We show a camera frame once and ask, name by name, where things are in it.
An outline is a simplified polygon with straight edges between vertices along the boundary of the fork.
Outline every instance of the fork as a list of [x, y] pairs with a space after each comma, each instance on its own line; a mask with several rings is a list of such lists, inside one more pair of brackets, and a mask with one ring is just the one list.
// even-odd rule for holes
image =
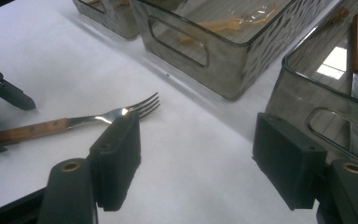
[[10, 144], [18, 143], [21, 141], [29, 140], [32, 138], [36, 138], [52, 133], [61, 133], [69, 129], [72, 129], [76, 126], [85, 123], [95, 122], [95, 121], [102, 121], [111, 124], [118, 117], [125, 116], [127, 113], [131, 111], [137, 111], [139, 113], [139, 119], [143, 119], [158, 107], [159, 107], [159, 99], [158, 99], [158, 92], [156, 92], [152, 96], [150, 96], [149, 98], [143, 100], [138, 104], [114, 109], [101, 115], [93, 115], [93, 116], [69, 118], [69, 119], [68, 118], [55, 119], [47, 122], [23, 126], [20, 128], [0, 131], [0, 146], [7, 146]]

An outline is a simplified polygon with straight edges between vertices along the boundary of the white tabletop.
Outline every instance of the white tabletop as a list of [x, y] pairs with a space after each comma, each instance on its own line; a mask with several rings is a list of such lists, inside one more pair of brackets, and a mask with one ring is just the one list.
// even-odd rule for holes
[[[143, 159], [127, 199], [118, 212], [99, 209], [100, 223], [316, 223], [317, 204], [290, 211], [252, 160], [256, 115], [284, 54], [230, 103], [147, 52], [140, 36], [124, 40], [70, 0], [16, 0], [0, 7], [0, 71], [37, 109], [0, 99], [0, 130], [100, 114], [158, 91], [160, 108], [141, 121]], [[0, 154], [0, 206], [45, 187], [55, 164], [85, 158], [106, 127], [8, 146]]]

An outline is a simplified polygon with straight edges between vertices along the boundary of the fork tines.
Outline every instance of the fork tines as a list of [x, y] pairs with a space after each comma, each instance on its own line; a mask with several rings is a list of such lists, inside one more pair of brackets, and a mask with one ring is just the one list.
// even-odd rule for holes
[[141, 103], [132, 105], [128, 109], [130, 111], [138, 111], [139, 119], [142, 119], [155, 111], [159, 107], [158, 92], [154, 93], [149, 98], [145, 99]]

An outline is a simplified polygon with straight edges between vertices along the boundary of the wooden fork handle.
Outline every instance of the wooden fork handle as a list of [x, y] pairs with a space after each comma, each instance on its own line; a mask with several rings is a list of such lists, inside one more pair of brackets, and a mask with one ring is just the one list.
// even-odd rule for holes
[[0, 146], [7, 146], [32, 138], [60, 133], [68, 129], [69, 119], [55, 119], [20, 128], [0, 131]]

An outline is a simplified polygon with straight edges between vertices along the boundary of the clear plastic container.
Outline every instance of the clear plastic container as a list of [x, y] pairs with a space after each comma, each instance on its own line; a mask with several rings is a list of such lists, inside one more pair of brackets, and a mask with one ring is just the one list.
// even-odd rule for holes
[[329, 0], [131, 0], [148, 51], [238, 99]]
[[139, 34], [129, 0], [73, 0], [77, 10], [122, 36], [133, 39]]
[[358, 99], [351, 96], [352, 19], [358, 1], [344, 0], [288, 53], [266, 112], [286, 119], [328, 149], [327, 162], [358, 161], [352, 125]]

